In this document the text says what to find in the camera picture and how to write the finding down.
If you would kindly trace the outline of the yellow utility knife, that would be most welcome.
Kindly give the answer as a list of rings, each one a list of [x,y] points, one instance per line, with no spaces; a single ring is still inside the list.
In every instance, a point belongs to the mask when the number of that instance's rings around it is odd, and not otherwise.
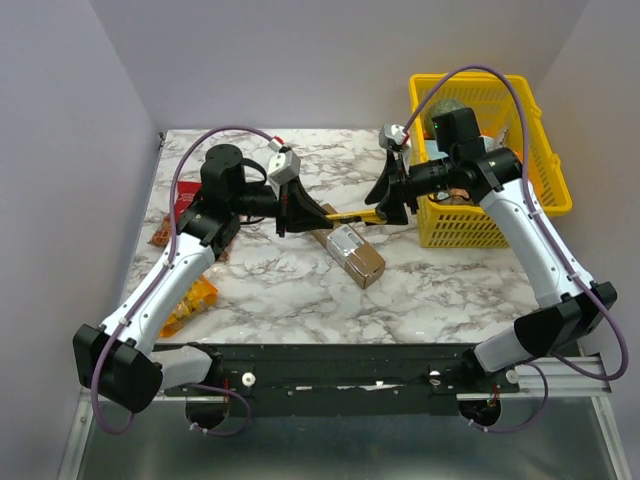
[[[384,225],[387,222],[375,209],[326,214],[325,218],[334,224],[365,223]]]

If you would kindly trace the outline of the brown cardboard express box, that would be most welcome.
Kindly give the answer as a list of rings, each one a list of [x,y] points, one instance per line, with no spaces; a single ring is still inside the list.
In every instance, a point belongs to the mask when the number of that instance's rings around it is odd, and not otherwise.
[[[383,275],[385,259],[351,225],[336,224],[310,234],[361,289],[367,289]]]

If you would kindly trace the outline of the green melon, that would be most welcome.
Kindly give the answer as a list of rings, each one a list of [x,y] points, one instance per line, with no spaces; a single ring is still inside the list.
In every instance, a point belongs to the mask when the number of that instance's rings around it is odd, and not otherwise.
[[[435,117],[465,108],[466,105],[457,99],[443,98],[434,102],[428,109],[426,118],[432,121]]]

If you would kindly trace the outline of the orange gummy candy bag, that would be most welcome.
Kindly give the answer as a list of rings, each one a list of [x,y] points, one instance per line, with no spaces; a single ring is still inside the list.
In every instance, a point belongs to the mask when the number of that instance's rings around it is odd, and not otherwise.
[[[160,330],[159,336],[161,338],[174,336],[196,315],[212,307],[217,298],[217,288],[204,275],[200,275],[182,300],[175,306]]]

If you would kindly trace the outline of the red snack bag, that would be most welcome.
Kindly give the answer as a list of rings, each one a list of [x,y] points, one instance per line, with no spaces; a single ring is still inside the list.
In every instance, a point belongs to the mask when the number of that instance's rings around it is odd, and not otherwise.
[[[149,243],[165,249],[172,264],[190,253],[203,252],[211,262],[226,262],[240,219],[229,203],[202,182],[177,182],[171,209]]]

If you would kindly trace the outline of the yellow plastic basket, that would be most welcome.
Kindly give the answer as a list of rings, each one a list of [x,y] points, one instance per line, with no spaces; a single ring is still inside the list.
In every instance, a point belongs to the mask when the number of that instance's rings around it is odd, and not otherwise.
[[[438,90],[433,87],[443,78],[441,74],[415,74],[409,80],[411,107],[417,108],[428,94],[427,107],[443,98],[462,101],[473,109],[480,132],[490,138],[504,126],[510,127],[508,148],[517,156],[528,152],[528,178],[531,196],[547,217],[559,217],[573,206],[561,160],[548,141],[542,112],[527,80],[519,75],[507,77],[526,115],[529,144],[523,146],[522,127],[513,97],[501,80],[490,73],[462,72],[447,80]],[[510,226],[515,215],[525,208],[523,203],[507,200],[491,201],[491,209],[484,211],[470,204],[434,203],[426,197],[418,199],[417,224],[420,245],[425,248],[501,248],[509,245]]]

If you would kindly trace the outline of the aluminium rail frame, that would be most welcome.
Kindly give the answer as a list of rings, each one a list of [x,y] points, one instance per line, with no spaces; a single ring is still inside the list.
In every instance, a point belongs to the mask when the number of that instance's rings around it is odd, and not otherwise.
[[[215,345],[196,344],[210,347],[216,353]],[[186,345],[163,345],[157,352],[176,351]],[[516,393],[494,395],[492,398],[509,398],[517,396],[541,397],[549,394],[556,397],[589,397],[606,395],[610,391],[608,382],[597,379],[597,374],[602,371],[602,364],[597,357],[579,357],[576,363],[586,369],[586,374],[581,375],[567,365],[553,357],[545,357],[529,364],[507,367],[500,370],[505,373],[509,381],[517,383],[519,390]],[[186,384],[171,389],[161,390],[156,396],[169,397],[195,397],[226,395],[235,392],[228,386],[216,387],[208,384],[208,379],[197,384]]]

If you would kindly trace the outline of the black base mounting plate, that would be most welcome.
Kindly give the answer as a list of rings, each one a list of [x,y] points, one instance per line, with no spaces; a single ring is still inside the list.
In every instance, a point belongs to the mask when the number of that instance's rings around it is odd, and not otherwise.
[[[516,393],[504,372],[467,371],[467,344],[217,344],[208,384],[256,417],[457,415],[463,402]]]

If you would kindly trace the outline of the silver foil packet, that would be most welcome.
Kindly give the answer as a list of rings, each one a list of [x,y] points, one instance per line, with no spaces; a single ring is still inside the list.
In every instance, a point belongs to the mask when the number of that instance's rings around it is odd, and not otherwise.
[[[495,147],[496,148],[501,148],[501,147],[507,147],[508,146],[509,132],[510,132],[510,127],[509,126],[504,126],[496,134],[496,136],[494,137]]]

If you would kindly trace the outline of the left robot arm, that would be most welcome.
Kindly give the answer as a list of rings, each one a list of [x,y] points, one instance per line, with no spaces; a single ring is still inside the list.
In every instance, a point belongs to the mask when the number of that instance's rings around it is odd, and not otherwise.
[[[301,184],[299,157],[278,140],[271,147],[263,180],[252,182],[245,170],[254,163],[238,147],[210,148],[200,169],[200,188],[161,258],[99,326],[78,329],[73,337],[76,367],[93,401],[105,397],[139,413],[161,390],[189,384],[209,395],[220,387],[222,372],[212,348],[193,344],[155,351],[174,308],[231,243],[242,218],[273,218],[279,236],[332,225]]]

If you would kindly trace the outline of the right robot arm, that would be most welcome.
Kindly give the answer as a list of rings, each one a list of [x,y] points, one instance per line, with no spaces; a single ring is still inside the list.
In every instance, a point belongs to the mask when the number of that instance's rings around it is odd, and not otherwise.
[[[475,114],[462,108],[434,119],[440,159],[409,165],[410,141],[399,125],[385,125],[379,144],[384,170],[365,199],[388,225],[405,225],[418,200],[461,189],[498,226],[533,288],[537,309],[505,331],[474,346],[460,379],[480,392],[497,371],[544,357],[591,333],[617,299],[609,282],[599,283],[575,259],[540,208],[522,165],[509,148],[487,150]]]

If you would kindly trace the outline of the light blue snack bag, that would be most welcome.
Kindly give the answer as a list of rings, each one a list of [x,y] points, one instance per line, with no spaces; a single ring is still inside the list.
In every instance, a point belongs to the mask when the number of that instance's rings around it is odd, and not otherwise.
[[[427,160],[428,161],[436,161],[446,159],[449,154],[446,152],[441,152],[438,148],[437,142],[432,139],[427,139],[425,141],[425,148],[427,151]]]

